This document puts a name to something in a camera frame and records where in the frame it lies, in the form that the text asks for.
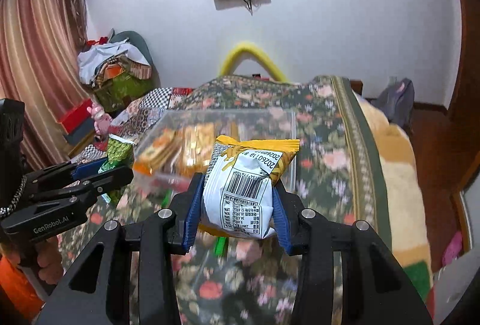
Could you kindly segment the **left hand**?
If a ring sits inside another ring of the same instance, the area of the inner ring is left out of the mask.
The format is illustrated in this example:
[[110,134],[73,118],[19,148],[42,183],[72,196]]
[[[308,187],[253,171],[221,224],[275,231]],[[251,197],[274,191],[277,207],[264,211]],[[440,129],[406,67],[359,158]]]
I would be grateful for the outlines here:
[[[36,244],[37,264],[40,266],[39,277],[49,285],[57,284],[64,274],[62,256],[59,251],[57,236]],[[1,251],[14,268],[20,269],[20,254],[11,245],[1,244]]]

